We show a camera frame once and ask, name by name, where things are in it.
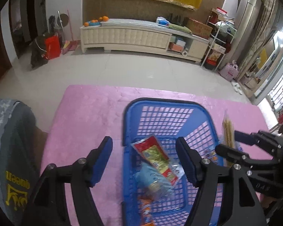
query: orange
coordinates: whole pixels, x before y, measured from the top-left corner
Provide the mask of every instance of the orange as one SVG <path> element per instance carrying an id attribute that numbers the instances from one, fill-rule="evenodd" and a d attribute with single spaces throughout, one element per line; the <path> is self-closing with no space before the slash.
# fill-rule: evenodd
<path id="1" fill-rule="evenodd" d="M 109 19 L 109 18 L 108 18 L 107 16 L 103 16 L 103 21 L 104 21 L 104 22 L 108 21 L 108 19 Z"/>

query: white box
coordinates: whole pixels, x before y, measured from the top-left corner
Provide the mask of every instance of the white box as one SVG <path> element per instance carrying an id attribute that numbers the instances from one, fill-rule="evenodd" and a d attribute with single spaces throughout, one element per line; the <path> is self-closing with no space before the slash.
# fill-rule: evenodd
<path id="1" fill-rule="evenodd" d="M 186 45 L 186 42 L 184 40 L 177 39 L 176 45 L 184 47 Z"/>

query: pink blanket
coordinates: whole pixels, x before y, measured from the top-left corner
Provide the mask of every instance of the pink blanket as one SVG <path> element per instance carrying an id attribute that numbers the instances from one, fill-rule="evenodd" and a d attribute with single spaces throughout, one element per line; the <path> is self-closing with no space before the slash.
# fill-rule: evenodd
<path id="1" fill-rule="evenodd" d="M 101 181 L 91 189 L 99 214 L 106 226 L 121 225 L 122 201 L 122 116 L 132 100 L 141 97 L 194 101 L 210 113 L 218 135 L 225 110 L 234 128 L 246 133 L 268 130 L 257 106 L 187 93 L 112 86 L 69 86 L 56 111 L 44 149 L 41 171 L 47 164 L 70 165 L 97 148 L 105 136 L 113 139 L 113 151 Z M 242 144 L 251 158 L 270 159 L 256 146 Z M 78 225 L 70 186 L 66 186 L 70 221 Z"/>

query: blue plastic basket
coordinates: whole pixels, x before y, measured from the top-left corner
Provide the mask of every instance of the blue plastic basket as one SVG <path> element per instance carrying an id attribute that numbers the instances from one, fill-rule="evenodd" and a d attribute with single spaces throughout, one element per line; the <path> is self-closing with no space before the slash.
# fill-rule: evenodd
<path id="1" fill-rule="evenodd" d="M 140 169 L 142 158 L 130 144 L 152 133 L 161 141 L 168 155 L 178 162 L 175 141 L 178 137 L 184 137 L 189 146 L 196 149 L 202 157 L 213 158 L 219 165 L 223 165 L 222 158 L 216 154 L 210 156 L 209 148 L 215 148 L 218 137 L 211 116 L 204 107 L 188 101 L 155 98 L 134 100 L 125 109 L 123 125 L 125 226 L 141 225 L 138 200 L 141 191 L 137 188 L 134 175 Z M 184 175 L 174 188 L 174 196 L 152 203 L 155 225 L 184 225 L 197 191 Z M 222 186 L 218 186 L 210 225 L 217 223 L 221 200 Z"/>

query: tile floor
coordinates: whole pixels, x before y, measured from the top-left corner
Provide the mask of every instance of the tile floor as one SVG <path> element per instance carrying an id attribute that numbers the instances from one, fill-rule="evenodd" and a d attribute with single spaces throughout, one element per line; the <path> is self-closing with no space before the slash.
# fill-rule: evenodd
<path id="1" fill-rule="evenodd" d="M 30 106 L 37 126 L 48 132 L 65 89 L 72 84 L 128 86 L 185 92 L 248 103 L 230 82 L 188 60 L 154 54 L 100 51 L 68 52 L 30 70 L 28 51 L 0 82 L 0 98 L 14 98 Z"/>

